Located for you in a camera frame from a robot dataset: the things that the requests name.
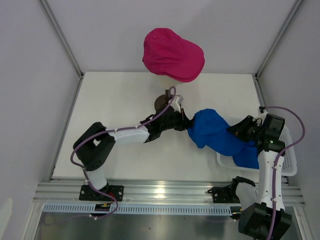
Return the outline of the blue cap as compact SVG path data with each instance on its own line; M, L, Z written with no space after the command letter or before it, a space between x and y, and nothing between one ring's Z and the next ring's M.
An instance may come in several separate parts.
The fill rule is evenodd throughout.
M232 158L236 166L249 169L259 169L257 148L252 145L244 145L239 153Z
M187 132L199 149L209 147L219 154L232 157L245 148L245 143L227 131L229 126L216 110L206 108L195 113L193 126Z

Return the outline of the cream mannequin head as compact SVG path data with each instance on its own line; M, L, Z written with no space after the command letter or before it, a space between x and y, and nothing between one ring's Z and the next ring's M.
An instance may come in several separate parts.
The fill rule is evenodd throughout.
M154 108L156 111L158 111L163 105L166 105L171 98L169 88L176 87L177 85L182 84L182 82L166 75L157 75L156 80L157 83L164 89L164 94L158 96L154 102Z

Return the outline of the pink cap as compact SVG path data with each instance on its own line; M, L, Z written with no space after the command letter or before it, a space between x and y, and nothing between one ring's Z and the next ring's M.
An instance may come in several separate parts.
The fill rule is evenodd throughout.
M142 62L155 75L190 78L203 70L205 54L197 44L159 27L144 38Z
M191 77L187 77L187 78L182 78L182 77L178 77L178 76L172 76L171 78L178 81L179 83L190 83L192 81L194 81L199 75L195 74Z

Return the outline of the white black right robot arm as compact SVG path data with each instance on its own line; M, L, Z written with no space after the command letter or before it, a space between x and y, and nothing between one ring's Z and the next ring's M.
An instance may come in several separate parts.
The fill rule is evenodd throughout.
M242 142L252 141L257 148L259 182L236 177L228 189L228 197L240 202L242 212L238 231L255 240L279 240L292 224L285 212L282 195L282 166L286 144L280 140L285 119L268 112L247 116L227 131Z

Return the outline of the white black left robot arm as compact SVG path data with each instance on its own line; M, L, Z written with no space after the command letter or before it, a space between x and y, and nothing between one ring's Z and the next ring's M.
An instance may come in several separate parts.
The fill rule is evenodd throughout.
M105 178L103 165L114 147L132 143L149 143L158 139L167 130L185 131L194 125L185 111L174 110L173 107L159 110L142 120L137 126L118 129L107 129L101 122L92 124L85 133L73 144L70 160L74 156L91 186L90 194L96 200L103 200L108 194L108 181Z

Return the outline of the white plastic basket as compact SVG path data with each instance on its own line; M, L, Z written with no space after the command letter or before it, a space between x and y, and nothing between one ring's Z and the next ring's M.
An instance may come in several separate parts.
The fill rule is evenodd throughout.
M291 133L286 125L281 132L279 140L284 142L285 146L293 143ZM224 168L254 173L259 172L258 169L237 166L232 156L221 155L218 152L216 153L216 160L217 163ZM297 174L297 159L293 146L285 151L281 174L285 177L293 177Z

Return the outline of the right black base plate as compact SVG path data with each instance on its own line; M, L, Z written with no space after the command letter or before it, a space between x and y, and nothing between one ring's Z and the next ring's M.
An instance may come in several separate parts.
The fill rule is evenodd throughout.
M207 191L212 196L215 204L239 204L240 200L236 195L236 190L227 185L224 187L213 187Z

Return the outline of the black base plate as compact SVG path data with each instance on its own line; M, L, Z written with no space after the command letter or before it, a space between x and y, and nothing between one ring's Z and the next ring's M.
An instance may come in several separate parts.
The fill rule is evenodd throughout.
M215 204L239 204L240 200L236 195L236 190L227 185L224 187L213 187L207 191L212 196Z
M102 202L102 201L114 201L117 200L121 202L124 196L124 189L123 185L109 185L107 184L102 189L95 191L91 186L88 184L84 184L81 186L80 193L79 193L79 200L80 201L94 201L94 202Z

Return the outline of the aluminium mounting rail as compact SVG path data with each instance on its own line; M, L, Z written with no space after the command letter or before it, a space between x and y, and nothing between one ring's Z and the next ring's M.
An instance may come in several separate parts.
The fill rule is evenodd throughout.
M210 181L165 181L111 179L110 185L124 186L122 203L145 205L193 205L209 206L213 203L208 190L225 187L228 182ZM38 184L33 202L76 203L84 179L54 179Z

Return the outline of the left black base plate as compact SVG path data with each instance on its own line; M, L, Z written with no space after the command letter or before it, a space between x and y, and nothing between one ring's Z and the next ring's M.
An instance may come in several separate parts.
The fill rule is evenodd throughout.
M107 184L102 189L95 191L91 186L88 184L84 184L81 186L80 193L79 193L79 200L80 201L94 201L94 202L102 202L102 201L114 201L117 200L121 202L124 196L124 189L123 185L109 185Z

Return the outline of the right aluminium frame post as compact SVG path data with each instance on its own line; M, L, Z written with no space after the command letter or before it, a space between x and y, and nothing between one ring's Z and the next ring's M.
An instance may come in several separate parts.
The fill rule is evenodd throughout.
M276 53L277 49L281 45L282 41L284 40L287 32L289 31L290 27L293 25L295 19L299 15L300 11L302 10L306 0L295 0L289 13L287 14L284 22L282 23L278 33L276 34L270 48L268 49L265 57L263 58L259 68L257 69L254 77L258 81L262 76L265 68L272 60L273 55Z

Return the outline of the aluminium frame post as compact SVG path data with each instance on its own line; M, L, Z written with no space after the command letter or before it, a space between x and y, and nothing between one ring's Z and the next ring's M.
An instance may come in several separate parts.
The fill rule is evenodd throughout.
M43 11L43 14L45 15L48 23L50 24L57 40L59 41L60 46L62 47L64 54L68 58L72 68L76 72L77 76L81 79L84 75L83 71L80 68L80 65L78 61L75 58L75 55L67 41L67 38L65 37L65 34L63 33L60 24L58 23L58 20L52 11L49 3L47 0L38 0L37 1Z
M302 10L306 0L295 0L289 13L287 14L284 22L282 23L278 33L276 34L270 48L268 49L265 57L263 58L259 68L257 69L254 77L258 81L262 76L265 68L272 60L273 55L276 53L277 49L281 45L282 41L284 40L287 32L289 31L290 27L293 25L295 19L299 15L300 11Z

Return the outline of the left aluminium frame post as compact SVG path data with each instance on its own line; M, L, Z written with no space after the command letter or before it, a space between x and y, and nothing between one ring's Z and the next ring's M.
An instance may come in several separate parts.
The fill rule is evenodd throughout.
M45 15L48 23L50 24L57 40L59 41L60 46L62 47L64 54L68 58L72 68L76 72L77 76L81 79L84 75L83 71L80 68L80 65L78 61L75 58L75 55L67 41L67 38L65 37L65 34L63 33L60 24L58 23L58 20L52 11L49 3L47 0L38 0L37 1L43 11L43 14Z

